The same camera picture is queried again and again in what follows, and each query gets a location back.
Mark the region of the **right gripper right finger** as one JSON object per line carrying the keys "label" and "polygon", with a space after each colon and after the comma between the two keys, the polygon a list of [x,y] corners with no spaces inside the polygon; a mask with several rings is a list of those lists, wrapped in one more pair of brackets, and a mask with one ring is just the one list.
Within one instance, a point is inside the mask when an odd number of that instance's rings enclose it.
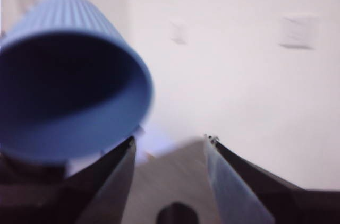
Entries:
{"label": "right gripper right finger", "polygon": [[223,223],[339,223],[339,191],[303,189],[204,135],[208,180]]}

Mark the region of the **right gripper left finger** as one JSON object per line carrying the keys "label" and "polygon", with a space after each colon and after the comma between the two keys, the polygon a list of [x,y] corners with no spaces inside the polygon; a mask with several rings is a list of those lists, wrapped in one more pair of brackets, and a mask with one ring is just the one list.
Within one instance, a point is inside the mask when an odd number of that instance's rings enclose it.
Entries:
{"label": "right gripper left finger", "polygon": [[70,177],[1,154],[1,223],[121,223],[135,154],[131,136]]}

